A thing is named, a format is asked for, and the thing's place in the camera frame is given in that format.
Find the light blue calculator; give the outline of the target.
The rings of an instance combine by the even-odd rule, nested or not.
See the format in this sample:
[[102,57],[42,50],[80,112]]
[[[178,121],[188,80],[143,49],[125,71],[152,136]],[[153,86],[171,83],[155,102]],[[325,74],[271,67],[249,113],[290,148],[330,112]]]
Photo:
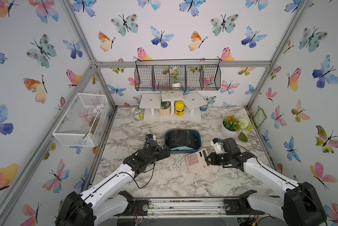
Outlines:
[[171,150],[174,150],[174,151],[181,151],[181,150],[184,150],[184,151],[190,151],[190,150],[196,150],[195,148],[192,148],[192,147],[188,147],[188,146],[182,146],[182,147],[173,147],[171,148]]

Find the pink calculator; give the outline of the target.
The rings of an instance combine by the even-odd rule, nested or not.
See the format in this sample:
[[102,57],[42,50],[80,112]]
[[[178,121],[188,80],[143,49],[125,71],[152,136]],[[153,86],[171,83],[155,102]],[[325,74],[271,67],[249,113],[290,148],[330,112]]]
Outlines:
[[208,154],[209,153],[207,149],[204,148],[185,157],[190,174],[195,174],[207,170],[211,167],[211,165],[206,162],[206,157],[208,156]]

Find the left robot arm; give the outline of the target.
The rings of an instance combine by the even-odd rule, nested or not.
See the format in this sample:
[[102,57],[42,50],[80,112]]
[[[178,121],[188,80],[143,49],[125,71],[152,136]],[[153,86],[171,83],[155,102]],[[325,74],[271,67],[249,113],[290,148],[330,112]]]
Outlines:
[[63,201],[55,225],[97,226],[123,213],[134,197],[122,187],[146,172],[149,165],[170,157],[170,152],[170,147],[159,146],[154,136],[147,135],[143,148],[125,158],[111,175],[80,194],[70,193]]

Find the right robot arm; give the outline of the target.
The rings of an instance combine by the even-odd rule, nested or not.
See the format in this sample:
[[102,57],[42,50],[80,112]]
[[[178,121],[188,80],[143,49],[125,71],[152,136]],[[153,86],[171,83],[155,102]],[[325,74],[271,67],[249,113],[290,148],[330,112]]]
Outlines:
[[214,152],[205,160],[212,166],[233,168],[245,172],[268,186],[275,196],[260,195],[251,189],[235,201],[224,201],[228,215],[266,213],[289,226],[319,226],[327,223],[327,216],[314,186],[299,183],[283,176],[260,162],[250,151],[241,151],[233,138],[211,141]]

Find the potted orange flower plant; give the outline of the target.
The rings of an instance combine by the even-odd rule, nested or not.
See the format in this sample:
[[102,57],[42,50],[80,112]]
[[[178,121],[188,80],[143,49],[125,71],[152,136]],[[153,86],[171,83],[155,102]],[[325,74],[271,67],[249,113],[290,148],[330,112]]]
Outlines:
[[235,138],[241,132],[251,132],[254,129],[246,119],[237,119],[235,115],[227,116],[221,124],[221,135],[223,138]]

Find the sunflower seed can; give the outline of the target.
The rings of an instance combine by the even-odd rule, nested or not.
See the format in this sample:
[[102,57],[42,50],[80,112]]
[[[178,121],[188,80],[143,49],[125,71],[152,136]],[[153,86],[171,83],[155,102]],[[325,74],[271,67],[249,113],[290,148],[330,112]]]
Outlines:
[[131,113],[135,121],[142,121],[144,119],[144,110],[140,107],[133,107]]

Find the cream bumpy plant pot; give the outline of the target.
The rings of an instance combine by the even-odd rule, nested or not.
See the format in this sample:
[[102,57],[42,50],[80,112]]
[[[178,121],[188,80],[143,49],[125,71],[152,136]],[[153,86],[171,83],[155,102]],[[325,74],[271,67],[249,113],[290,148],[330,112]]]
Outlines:
[[159,114],[162,117],[170,116],[171,115],[171,103],[167,101],[161,102]]

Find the white wooden riser shelf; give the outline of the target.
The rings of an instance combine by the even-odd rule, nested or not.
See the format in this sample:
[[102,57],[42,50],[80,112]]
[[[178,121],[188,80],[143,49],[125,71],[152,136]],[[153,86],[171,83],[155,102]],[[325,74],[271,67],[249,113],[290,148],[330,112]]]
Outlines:
[[[162,117],[159,114],[161,102],[171,103],[171,115]],[[175,102],[183,101],[185,113],[178,117],[175,115]],[[163,122],[163,121],[200,121],[202,105],[208,104],[198,92],[183,94],[181,91],[162,91],[161,93],[144,93],[141,98],[140,108],[144,110],[144,121]]]

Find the green framed card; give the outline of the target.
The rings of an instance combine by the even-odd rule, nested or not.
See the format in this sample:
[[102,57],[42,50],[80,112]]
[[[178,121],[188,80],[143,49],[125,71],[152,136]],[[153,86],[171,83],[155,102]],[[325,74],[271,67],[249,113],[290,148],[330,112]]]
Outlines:
[[267,119],[267,115],[262,108],[259,108],[252,118],[254,125],[258,128],[265,120]]

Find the yellow plastic jar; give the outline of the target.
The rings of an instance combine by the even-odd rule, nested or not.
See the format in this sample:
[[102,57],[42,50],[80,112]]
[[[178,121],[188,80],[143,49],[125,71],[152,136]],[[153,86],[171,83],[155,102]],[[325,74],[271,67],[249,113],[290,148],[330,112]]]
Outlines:
[[183,116],[185,113],[185,104],[183,101],[175,102],[175,115],[178,117]]

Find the blue can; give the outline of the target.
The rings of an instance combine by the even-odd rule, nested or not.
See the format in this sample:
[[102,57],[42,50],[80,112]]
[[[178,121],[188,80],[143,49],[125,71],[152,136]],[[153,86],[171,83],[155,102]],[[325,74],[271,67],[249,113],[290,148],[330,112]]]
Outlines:
[[205,112],[205,111],[207,111],[207,108],[208,108],[208,104],[202,105],[202,106],[200,107],[200,110],[201,110],[202,112]]

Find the small white flower pot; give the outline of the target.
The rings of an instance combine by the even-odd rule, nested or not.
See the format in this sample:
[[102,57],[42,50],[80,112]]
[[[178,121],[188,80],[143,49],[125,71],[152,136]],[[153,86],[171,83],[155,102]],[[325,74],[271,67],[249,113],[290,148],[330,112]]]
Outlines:
[[173,88],[180,88],[181,87],[181,80],[179,78],[180,72],[177,66],[170,67],[168,69],[168,74],[171,77],[171,86]]

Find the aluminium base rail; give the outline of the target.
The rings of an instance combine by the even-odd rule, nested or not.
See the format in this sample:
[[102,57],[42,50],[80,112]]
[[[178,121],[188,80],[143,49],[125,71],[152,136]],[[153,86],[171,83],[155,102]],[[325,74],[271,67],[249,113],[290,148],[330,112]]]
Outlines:
[[157,218],[180,216],[242,216],[269,214],[286,222],[297,221],[304,215],[304,209],[298,209],[290,200],[279,197],[229,197],[196,199],[135,199],[128,195],[117,195],[95,207],[93,204],[80,202],[73,205],[67,217],[71,222],[84,225],[98,225],[117,216],[142,215]]

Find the white mesh wall basket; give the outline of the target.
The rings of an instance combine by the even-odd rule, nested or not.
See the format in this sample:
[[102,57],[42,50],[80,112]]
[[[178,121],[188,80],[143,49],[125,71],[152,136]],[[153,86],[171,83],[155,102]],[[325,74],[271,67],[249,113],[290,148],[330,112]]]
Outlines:
[[52,135],[63,146],[95,147],[109,108],[105,95],[77,93]]

